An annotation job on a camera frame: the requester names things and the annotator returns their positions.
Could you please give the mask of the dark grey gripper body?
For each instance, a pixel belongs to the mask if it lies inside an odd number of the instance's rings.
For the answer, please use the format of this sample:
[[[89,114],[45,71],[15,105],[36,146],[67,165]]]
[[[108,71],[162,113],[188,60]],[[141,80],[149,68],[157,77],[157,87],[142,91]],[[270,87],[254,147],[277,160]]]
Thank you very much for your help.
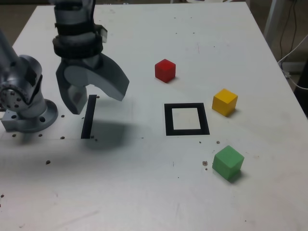
[[[60,56],[59,69],[65,69],[72,65],[94,70],[100,68],[100,55],[98,53],[63,53]]]

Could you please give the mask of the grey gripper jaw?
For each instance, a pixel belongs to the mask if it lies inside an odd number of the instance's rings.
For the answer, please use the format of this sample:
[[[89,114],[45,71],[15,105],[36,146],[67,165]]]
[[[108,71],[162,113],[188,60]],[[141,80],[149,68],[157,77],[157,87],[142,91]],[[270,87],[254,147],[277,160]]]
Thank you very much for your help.
[[[128,89],[129,79],[114,60],[102,53],[99,55],[99,69],[72,65],[65,69],[65,78],[69,83],[78,87],[93,85],[110,98],[122,101]]]
[[[78,87],[69,83],[64,71],[69,67],[66,61],[61,61],[57,71],[56,78],[61,98],[72,114],[79,115],[87,102],[86,87]]]

